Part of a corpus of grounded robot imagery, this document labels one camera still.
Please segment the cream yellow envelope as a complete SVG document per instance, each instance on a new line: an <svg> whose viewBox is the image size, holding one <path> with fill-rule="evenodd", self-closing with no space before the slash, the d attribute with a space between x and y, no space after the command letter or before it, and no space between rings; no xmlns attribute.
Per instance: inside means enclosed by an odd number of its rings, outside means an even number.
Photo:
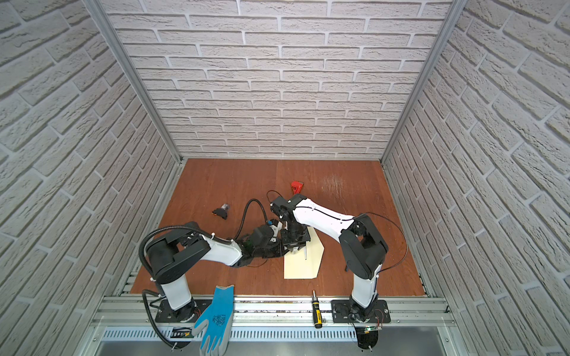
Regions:
<svg viewBox="0 0 570 356"><path fill-rule="evenodd" d="M284 257L285 280L316 279L322 264L324 246L313 227L308 228L310 241L302 248Z"/></svg>

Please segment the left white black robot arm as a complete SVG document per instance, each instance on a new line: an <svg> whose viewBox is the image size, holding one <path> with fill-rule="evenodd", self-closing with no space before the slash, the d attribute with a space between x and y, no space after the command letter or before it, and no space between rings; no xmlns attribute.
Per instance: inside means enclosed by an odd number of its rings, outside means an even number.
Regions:
<svg viewBox="0 0 570 356"><path fill-rule="evenodd" d="M186 280L187 271L198 262L240 268L256 258L282 258L287 250L278 237L281 229L280 222L270 220L233 240L207 234L195 222L151 232L140 243L138 255L164 299L157 307L156 321L185 323L199 313Z"/></svg>

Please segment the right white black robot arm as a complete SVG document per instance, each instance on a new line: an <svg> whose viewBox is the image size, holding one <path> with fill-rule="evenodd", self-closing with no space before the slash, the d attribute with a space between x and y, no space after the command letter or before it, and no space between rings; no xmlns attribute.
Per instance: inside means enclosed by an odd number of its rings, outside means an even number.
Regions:
<svg viewBox="0 0 570 356"><path fill-rule="evenodd" d="M270 210L283 224L281 241L290 252L310 241L310 227L339 243L345 265L354 274L351 318L365 322L378 299L378 277L388 253L388 245L372 219L367 214L354 217L331 211L302 194L289 199L277 197Z"/></svg>

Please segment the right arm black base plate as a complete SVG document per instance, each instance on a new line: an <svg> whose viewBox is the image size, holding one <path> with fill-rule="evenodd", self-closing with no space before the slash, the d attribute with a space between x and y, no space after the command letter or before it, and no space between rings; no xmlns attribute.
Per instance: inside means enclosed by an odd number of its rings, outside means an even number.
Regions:
<svg viewBox="0 0 570 356"><path fill-rule="evenodd" d="M334 323L390 323L390 311L385 300L376 299L369 307L361 307L352 300L332 300Z"/></svg>

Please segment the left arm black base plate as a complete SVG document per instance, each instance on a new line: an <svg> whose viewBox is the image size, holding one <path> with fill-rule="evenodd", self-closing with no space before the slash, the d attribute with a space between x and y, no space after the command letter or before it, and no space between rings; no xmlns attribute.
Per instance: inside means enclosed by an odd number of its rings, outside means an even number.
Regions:
<svg viewBox="0 0 570 356"><path fill-rule="evenodd" d="M195 323L211 304L211 299L193 299L189 305L173 310L167 300L160 301L154 321L157 323Z"/></svg>

